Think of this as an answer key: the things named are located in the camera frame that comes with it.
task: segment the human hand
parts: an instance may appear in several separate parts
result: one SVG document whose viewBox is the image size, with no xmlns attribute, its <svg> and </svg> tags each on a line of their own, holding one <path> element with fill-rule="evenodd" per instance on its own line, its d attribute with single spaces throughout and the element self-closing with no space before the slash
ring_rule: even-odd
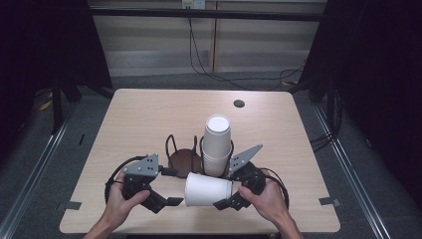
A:
<svg viewBox="0 0 422 239">
<path fill-rule="evenodd" d="M 262 171 L 270 175 L 268 170 L 262 169 Z M 245 186 L 240 186 L 238 191 L 243 198 L 254 205 L 262 217 L 271 221 L 279 229 L 283 238 L 303 238 L 277 182 L 266 178 L 266 186 L 260 195 L 254 194 Z"/>
<path fill-rule="evenodd" d="M 130 199 L 125 200 L 121 194 L 123 184 L 119 183 L 124 182 L 124 174 L 122 172 L 117 176 L 116 181 L 110 187 L 108 202 L 103 216 L 85 238 L 106 238 L 108 234 L 123 224 L 131 209 L 143 202 L 150 194 L 148 190 L 143 190 L 133 195 Z"/>
</svg>

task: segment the table surface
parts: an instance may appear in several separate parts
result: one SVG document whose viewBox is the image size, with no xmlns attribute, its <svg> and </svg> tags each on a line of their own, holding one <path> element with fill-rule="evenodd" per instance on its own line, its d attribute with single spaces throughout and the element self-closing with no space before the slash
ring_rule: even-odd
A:
<svg viewBox="0 0 422 239">
<path fill-rule="evenodd" d="M 234 102 L 245 102 L 236 108 Z M 118 90 L 114 94 L 60 229 L 87 233 L 106 205 L 105 183 L 125 160 L 158 153 L 167 165 L 165 141 L 173 134 L 177 147 L 191 148 L 216 114 L 230 119 L 234 154 L 261 143 L 252 162 L 273 169 L 289 190 L 292 216 L 302 232 L 335 232 L 340 225 L 292 95 L 240 91 Z M 184 197 L 185 179 L 158 176 L 151 187 L 163 197 Z M 236 211 L 214 207 L 165 207 L 158 214 L 136 206 L 115 230 L 124 234 L 256 234 L 277 228 L 253 206 Z"/>
</svg>

